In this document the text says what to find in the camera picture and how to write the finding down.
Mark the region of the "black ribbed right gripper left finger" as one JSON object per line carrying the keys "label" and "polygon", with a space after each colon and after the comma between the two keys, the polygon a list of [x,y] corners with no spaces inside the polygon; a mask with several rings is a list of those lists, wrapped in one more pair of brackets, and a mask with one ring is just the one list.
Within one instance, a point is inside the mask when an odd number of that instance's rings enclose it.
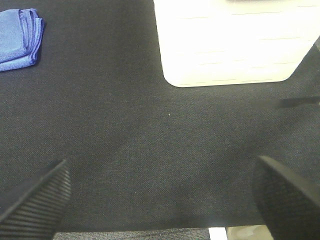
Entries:
{"label": "black ribbed right gripper left finger", "polygon": [[56,161],[0,196],[2,240],[51,240],[71,199],[70,167]]}

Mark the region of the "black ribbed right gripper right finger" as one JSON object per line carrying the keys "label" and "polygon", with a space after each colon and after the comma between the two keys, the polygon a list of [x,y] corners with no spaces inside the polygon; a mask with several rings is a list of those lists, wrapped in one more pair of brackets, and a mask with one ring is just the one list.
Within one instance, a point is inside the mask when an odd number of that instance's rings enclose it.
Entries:
{"label": "black ribbed right gripper right finger", "polygon": [[257,209],[275,240],[320,238],[320,187],[269,156],[259,156],[252,180]]}

